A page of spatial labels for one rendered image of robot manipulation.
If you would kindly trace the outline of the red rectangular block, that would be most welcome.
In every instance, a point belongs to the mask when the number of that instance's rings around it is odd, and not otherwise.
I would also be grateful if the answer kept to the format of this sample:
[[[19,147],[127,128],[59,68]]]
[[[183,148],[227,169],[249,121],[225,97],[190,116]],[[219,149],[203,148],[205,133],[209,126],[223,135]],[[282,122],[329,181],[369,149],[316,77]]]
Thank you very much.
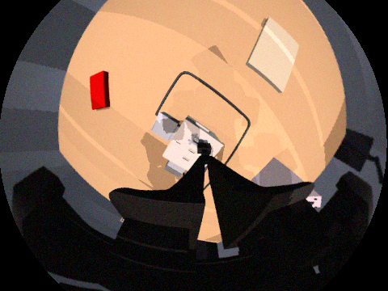
[[[90,76],[91,110],[111,107],[109,97],[109,72],[101,71]]]

